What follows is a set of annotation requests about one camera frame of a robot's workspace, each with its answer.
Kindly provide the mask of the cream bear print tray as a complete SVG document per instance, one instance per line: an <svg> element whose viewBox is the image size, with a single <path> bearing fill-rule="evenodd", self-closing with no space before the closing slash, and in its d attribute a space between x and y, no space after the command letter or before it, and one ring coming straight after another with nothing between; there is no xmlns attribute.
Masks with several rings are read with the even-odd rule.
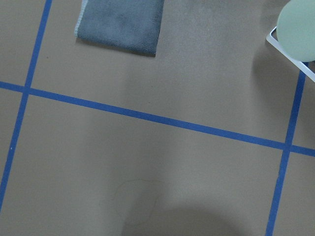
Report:
<svg viewBox="0 0 315 236"><path fill-rule="evenodd" d="M284 55L290 62L292 62L300 71L302 71L313 82L315 81L315 72L309 69L305 62L298 61L290 57L280 45L277 33L277 27L274 27L266 36L266 41L269 42L275 49L277 49L282 55Z"/></svg>

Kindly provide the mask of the folded grey cloth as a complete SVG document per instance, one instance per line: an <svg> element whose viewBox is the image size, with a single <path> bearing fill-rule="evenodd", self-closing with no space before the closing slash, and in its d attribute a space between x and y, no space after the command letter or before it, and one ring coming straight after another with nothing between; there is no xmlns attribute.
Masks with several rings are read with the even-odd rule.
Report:
<svg viewBox="0 0 315 236"><path fill-rule="evenodd" d="M84 0L74 29L77 38L155 55L162 0Z"/></svg>

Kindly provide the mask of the green ceramic bowl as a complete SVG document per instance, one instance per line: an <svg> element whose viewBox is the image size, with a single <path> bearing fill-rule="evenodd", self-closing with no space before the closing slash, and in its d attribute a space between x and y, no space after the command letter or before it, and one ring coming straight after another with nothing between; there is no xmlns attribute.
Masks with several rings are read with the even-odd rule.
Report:
<svg viewBox="0 0 315 236"><path fill-rule="evenodd" d="M315 59L315 2L291 0L277 20L277 38L283 50L293 59L310 62Z"/></svg>

